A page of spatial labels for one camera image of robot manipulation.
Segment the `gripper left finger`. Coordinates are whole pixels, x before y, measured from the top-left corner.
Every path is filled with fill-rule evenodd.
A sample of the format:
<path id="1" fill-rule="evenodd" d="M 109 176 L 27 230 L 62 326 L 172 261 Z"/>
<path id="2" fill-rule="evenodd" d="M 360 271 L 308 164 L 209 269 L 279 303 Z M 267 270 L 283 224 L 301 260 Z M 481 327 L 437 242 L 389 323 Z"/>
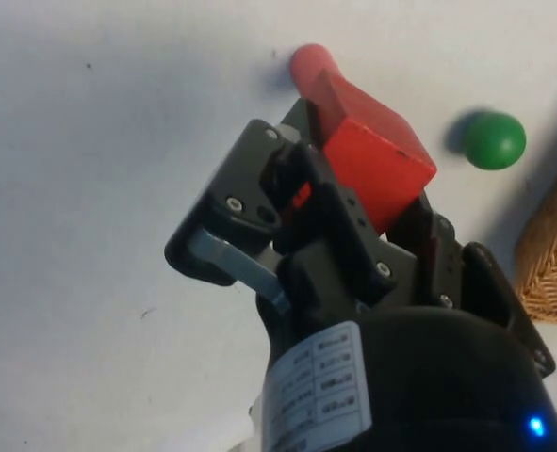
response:
<path id="1" fill-rule="evenodd" d="M 384 195 L 358 165 L 317 148 L 316 108 L 297 101 L 272 126 L 250 121 L 165 248 L 179 273 L 243 283 L 276 312 L 349 315 L 413 303 L 418 259 L 371 218 Z"/>

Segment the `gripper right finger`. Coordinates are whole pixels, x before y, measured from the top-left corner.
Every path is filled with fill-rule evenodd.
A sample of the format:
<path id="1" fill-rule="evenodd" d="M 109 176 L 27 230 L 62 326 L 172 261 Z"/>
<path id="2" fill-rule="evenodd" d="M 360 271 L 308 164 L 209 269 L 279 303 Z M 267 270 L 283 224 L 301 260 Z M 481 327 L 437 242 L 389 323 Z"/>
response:
<path id="1" fill-rule="evenodd" d="M 506 329 L 545 378 L 555 360 L 489 249 L 459 243 L 451 222 L 421 194 L 386 231 L 387 240 L 417 257 L 420 303 L 459 310 Z"/>

